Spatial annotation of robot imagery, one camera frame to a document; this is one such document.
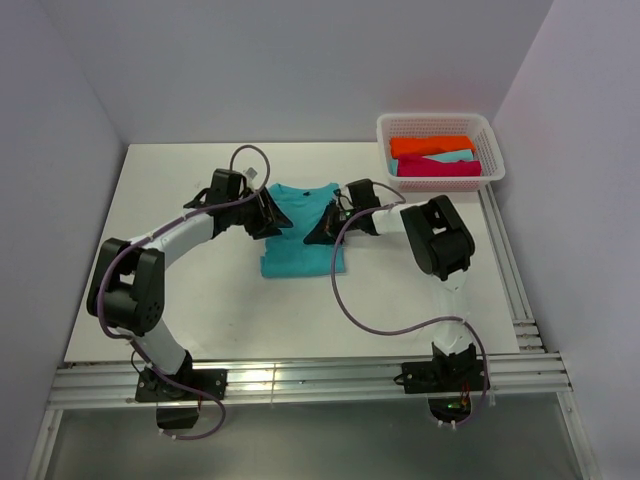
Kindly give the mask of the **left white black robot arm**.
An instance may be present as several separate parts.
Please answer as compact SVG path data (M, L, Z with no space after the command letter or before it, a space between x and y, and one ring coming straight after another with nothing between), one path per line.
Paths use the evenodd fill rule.
M293 222L266 190L248 188L223 196L201 190L181 217L130 240L111 238L99 251L87 296L87 311L111 339L123 339L145 362L141 380L162 396L183 399L202 392L191 354L170 332L163 315L165 272L201 244L232 226L262 240L279 236Z

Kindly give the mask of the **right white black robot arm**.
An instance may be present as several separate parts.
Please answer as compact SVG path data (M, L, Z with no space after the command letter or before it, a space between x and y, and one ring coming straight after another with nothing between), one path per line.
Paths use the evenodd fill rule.
M443 286L455 289L455 281L462 278L471 266L476 251L475 241L449 197L436 196L424 203L410 204L404 197L390 204L382 204L374 193L346 196L337 189L318 222L304 237L307 245L330 245L330 282L334 298L345 317L357 328L373 335L395 337L419 329L436 326L432 341L432 359L427 363L413 363L400 375L403 385L409 382L438 385L443 389L457 388L469 377L485 379L486 351L469 322L456 315L443 315L400 330L380 330L356 319L344 304L338 290L336 266L338 248L349 231L370 236L391 233L404 234L413 258L427 276Z

